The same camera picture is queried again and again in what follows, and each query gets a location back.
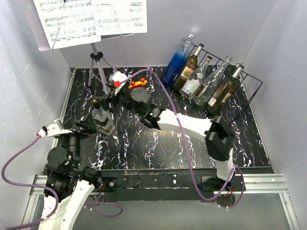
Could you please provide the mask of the small clear black-cap bottle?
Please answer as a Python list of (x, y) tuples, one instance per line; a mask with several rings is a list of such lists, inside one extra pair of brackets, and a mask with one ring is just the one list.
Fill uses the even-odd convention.
[(111, 113), (102, 107), (101, 102), (97, 97), (92, 99), (92, 106), (92, 117), (96, 128), (102, 133), (110, 136), (115, 130), (115, 125), (113, 123)]

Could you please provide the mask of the dark green wine bottle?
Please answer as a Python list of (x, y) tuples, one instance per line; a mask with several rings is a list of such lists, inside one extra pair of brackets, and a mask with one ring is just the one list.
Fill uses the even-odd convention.
[(219, 87), (216, 89), (206, 104), (206, 110), (209, 114), (216, 115), (218, 112), (220, 112), (221, 108), (235, 91), (237, 78), (243, 69), (243, 65), (238, 65), (232, 77), (225, 78), (221, 82)]

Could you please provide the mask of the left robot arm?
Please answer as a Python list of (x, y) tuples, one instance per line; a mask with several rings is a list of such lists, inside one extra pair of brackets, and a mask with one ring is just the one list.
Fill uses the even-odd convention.
[(59, 146), (47, 156), (47, 181), (40, 230), (71, 230), (91, 192), (102, 186), (100, 173), (90, 167), (78, 171), (82, 139), (96, 133), (93, 117), (66, 122), (55, 119), (46, 123), (39, 134), (58, 139)]

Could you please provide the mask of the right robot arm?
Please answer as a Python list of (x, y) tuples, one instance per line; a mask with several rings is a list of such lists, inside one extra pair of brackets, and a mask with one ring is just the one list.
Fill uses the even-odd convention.
[(216, 177), (208, 179), (206, 186), (228, 190), (234, 184), (233, 150), (234, 133), (230, 126), (216, 116), (214, 119), (194, 118), (175, 114), (169, 109), (153, 103), (152, 96), (144, 88), (114, 88), (101, 100), (105, 109), (121, 104), (127, 110), (141, 117), (141, 122), (148, 128), (162, 131), (183, 131), (206, 144), (207, 153), (215, 161)]

